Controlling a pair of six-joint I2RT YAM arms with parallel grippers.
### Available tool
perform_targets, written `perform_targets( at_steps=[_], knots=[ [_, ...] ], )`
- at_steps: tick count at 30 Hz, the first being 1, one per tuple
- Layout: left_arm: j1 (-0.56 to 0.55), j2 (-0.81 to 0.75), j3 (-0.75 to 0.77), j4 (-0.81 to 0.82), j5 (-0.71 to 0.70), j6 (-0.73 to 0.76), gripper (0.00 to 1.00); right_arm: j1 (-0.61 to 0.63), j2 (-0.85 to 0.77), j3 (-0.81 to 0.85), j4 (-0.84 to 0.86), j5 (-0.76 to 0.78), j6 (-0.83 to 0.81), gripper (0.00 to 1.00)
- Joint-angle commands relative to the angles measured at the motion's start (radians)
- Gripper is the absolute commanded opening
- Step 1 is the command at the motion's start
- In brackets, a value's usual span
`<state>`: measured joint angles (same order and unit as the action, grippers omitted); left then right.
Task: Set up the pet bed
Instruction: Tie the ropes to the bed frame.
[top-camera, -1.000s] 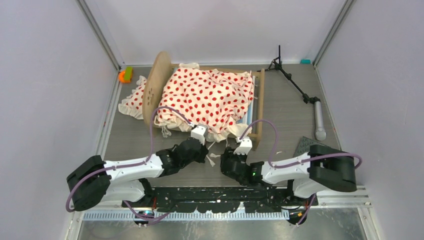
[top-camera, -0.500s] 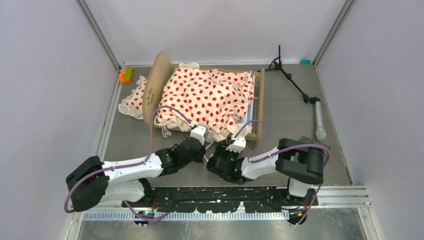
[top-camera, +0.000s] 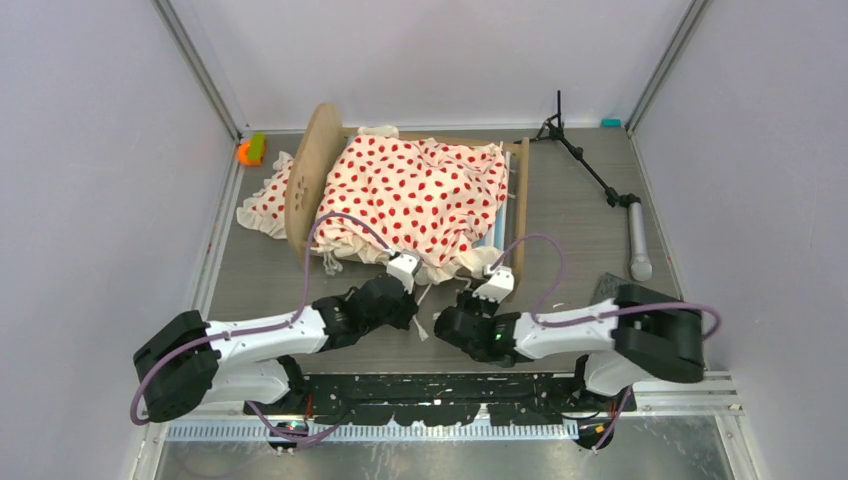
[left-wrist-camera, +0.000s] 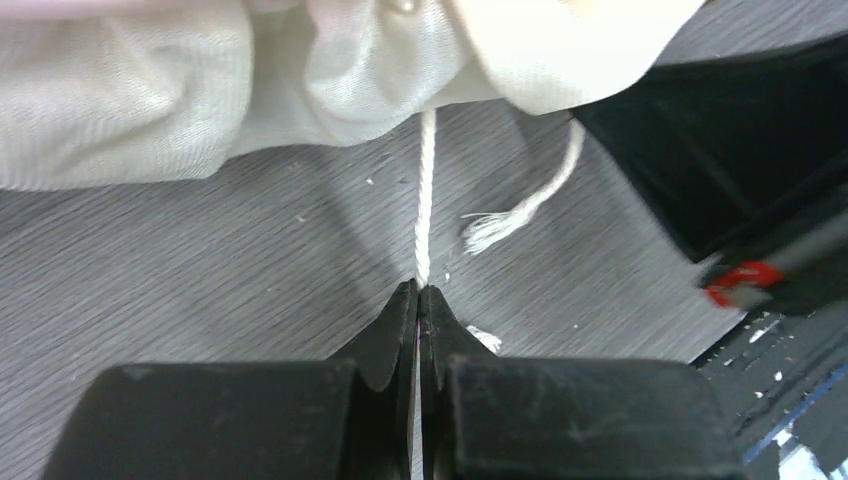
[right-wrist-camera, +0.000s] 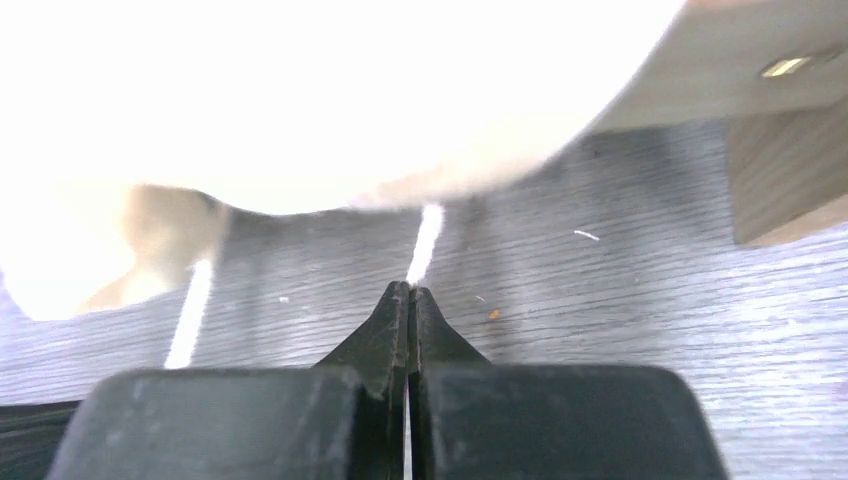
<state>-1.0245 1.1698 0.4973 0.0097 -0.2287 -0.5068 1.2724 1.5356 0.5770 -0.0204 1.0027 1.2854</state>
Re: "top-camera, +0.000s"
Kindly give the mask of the strawberry print small pillow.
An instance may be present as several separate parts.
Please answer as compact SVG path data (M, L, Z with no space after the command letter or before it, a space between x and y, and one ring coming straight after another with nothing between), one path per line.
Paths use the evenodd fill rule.
M285 240L285 194L294 157L280 151L273 162L273 174L263 181L263 187L246 198L236 209L236 221L248 230L259 231L273 239Z

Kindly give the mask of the strawberry print ruffled blanket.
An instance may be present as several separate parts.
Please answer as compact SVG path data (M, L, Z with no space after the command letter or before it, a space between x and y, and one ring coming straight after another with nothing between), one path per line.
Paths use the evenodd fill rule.
M434 138L356 135L326 177L311 253L326 270L340 260L385 264L390 251L417 254L419 285L479 277L503 253L496 232L507 204L510 155L502 146Z

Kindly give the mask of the wooden pet bed frame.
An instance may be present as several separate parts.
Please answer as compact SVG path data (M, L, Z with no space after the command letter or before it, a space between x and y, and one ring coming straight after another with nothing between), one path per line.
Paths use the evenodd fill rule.
M338 108L331 103L319 105L294 156L294 163L285 196L286 234L291 247L301 256L315 255L310 247L317 227L326 215L317 213L323 199L326 177L344 147L356 135L377 135L402 140L434 138L443 143L465 146L484 146L490 143L503 147L510 155L510 176L507 204L502 208L496 235L504 243L502 255L494 262L521 277L525 270L525 247L521 238L527 231L530 145L527 140L516 144L450 136L432 136L400 132L389 126L353 128L343 125Z

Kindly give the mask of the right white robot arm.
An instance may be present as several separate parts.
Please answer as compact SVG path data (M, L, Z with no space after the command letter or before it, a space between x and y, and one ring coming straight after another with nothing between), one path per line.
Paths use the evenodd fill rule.
M500 313L514 287L510 268L486 266L482 280L438 315L435 336L503 368L576 353L571 397L589 411L643 380L694 384L704 377L703 317L694 307L624 283L613 297L580 309Z

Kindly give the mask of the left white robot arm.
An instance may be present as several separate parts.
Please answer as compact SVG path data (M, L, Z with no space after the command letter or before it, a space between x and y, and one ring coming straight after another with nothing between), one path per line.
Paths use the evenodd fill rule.
M409 328L420 258L391 256L385 272L342 295L290 313L235 322L178 314L134 354L139 387L131 400L136 425L178 419L203 405L244 401L298 412L307 398L294 358L355 345L383 327Z

